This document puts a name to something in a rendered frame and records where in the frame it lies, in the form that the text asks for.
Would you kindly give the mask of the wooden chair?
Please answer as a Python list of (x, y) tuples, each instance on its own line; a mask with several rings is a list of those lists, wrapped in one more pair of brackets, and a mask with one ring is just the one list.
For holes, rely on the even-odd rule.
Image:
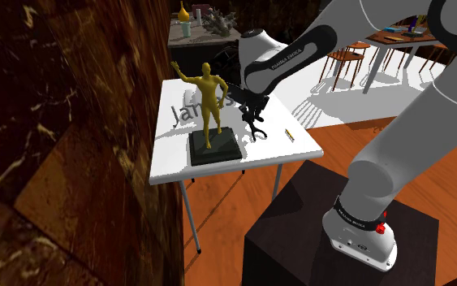
[(429, 56), (425, 60), (425, 63), (420, 68), (420, 72), (429, 64), (429, 70), (431, 70), (435, 65), (439, 63), (444, 64), (446, 67), (451, 64), (451, 62), (456, 57), (456, 53), (449, 50), (443, 44), (435, 44), (429, 53)]
[(319, 82), (321, 82), (321, 79), (323, 78), (323, 76), (325, 74), (326, 66), (327, 66), (329, 60), (331, 59), (331, 64), (330, 64), (331, 67), (333, 67), (334, 62), (337, 62), (337, 64), (338, 64), (337, 70), (334, 72), (335, 80), (334, 80), (334, 85), (332, 87), (332, 90), (335, 89), (335, 87), (338, 83), (340, 74), (341, 74), (342, 70), (344, 69), (344, 67), (346, 67), (345, 74), (347, 74), (349, 71), (349, 68), (351, 66), (351, 63), (356, 63), (356, 67), (353, 72), (353, 76), (352, 76), (351, 83), (350, 83), (350, 87), (352, 87), (354, 85), (354, 80), (356, 78), (356, 75), (360, 71), (361, 64), (364, 61), (365, 52), (369, 47), (370, 47), (370, 44), (358, 41), (358, 42), (348, 45), (347, 47), (341, 48), (337, 51), (327, 54), (326, 63), (321, 72)]

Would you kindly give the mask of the dark robot stand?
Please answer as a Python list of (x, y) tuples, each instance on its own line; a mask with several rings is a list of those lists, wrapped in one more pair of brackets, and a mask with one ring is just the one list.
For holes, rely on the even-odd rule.
[(399, 201), (387, 209), (398, 246), (389, 271), (332, 247), (321, 221), (346, 183), (304, 162), (247, 232), (241, 286), (434, 286), (439, 222)]

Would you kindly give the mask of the gold figure on dark base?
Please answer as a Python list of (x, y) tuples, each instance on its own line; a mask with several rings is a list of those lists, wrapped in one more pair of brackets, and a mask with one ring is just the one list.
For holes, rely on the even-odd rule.
[(195, 77), (185, 76), (175, 61), (170, 65), (183, 82), (195, 85), (201, 94), (203, 129), (189, 134), (191, 164), (200, 166), (241, 159), (242, 152), (233, 130), (221, 125), (220, 110), (227, 95), (227, 83), (220, 76), (211, 74), (208, 63), (202, 64), (202, 76)]

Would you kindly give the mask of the grey letter sign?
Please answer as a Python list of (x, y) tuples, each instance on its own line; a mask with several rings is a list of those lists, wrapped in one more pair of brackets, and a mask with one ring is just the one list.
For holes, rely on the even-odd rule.
[(201, 91), (199, 89), (187, 89), (183, 93), (182, 106), (179, 108), (175, 106), (171, 107), (172, 115), (175, 118), (174, 128), (202, 116), (201, 98)]

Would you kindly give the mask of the white table with metal legs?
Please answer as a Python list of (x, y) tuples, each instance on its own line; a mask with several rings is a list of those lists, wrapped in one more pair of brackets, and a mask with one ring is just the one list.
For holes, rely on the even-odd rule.
[[(273, 94), (269, 96), (269, 101), (261, 112), (264, 120), (254, 122), (254, 126), (265, 131), (268, 137), (264, 138), (256, 133), (256, 141), (254, 141), (251, 128), (242, 120), (242, 112), (239, 109), (241, 92), (231, 86), (228, 89), (225, 106), (221, 109), (221, 123), (222, 126), (233, 130), (242, 158), (193, 166), (188, 135), (203, 129), (202, 118), (181, 123), (174, 128), (175, 118), (171, 111), (172, 106), (176, 108), (182, 106), (183, 93), (187, 89), (195, 90), (196, 86), (180, 79), (162, 82), (152, 162), (149, 168), (149, 183), (151, 185), (170, 182), (180, 184), (196, 250), (200, 252), (200, 242), (184, 186), (185, 180), (269, 165), (280, 167), (284, 163), (320, 158), (323, 156), (323, 150)], [(290, 140), (285, 129), (291, 133), (295, 141)]]

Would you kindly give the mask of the grey sideboard with ornaments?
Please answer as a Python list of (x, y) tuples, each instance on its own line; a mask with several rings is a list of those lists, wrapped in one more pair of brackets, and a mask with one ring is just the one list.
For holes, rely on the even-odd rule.
[(230, 36), (222, 37), (204, 29), (190, 13), (191, 36), (183, 35), (182, 26), (177, 16), (170, 20), (170, 31), (167, 47), (171, 54), (171, 61), (176, 61), (186, 76), (200, 76), (201, 65), (209, 62), (225, 46), (235, 43), (240, 38), (236, 29), (231, 30)]

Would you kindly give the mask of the wooden dining table with items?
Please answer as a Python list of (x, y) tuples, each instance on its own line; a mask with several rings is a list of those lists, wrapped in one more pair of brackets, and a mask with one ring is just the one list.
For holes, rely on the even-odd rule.
[(369, 72), (368, 79), (365, 83), (363, 94), (366, 94), (371, 87), (379, 70), (386, 70), (392, 54), (398, 49), (404, 49), (398, 69), (406, 70), (412, 60), (415, 58), (416, 52), (422, 46), (432, 46), (433, 52), (437, 49), (445, 49), (446, 47), (440, 43), (431, 34), (424, 34), (422, 37), (405, 36), (408, 26), (403, 26), (398, 32), (380, 31), (376, 32), (367, 41), (371, 46), (377, 47), (377, 52), (371, 61), (372, 68)]

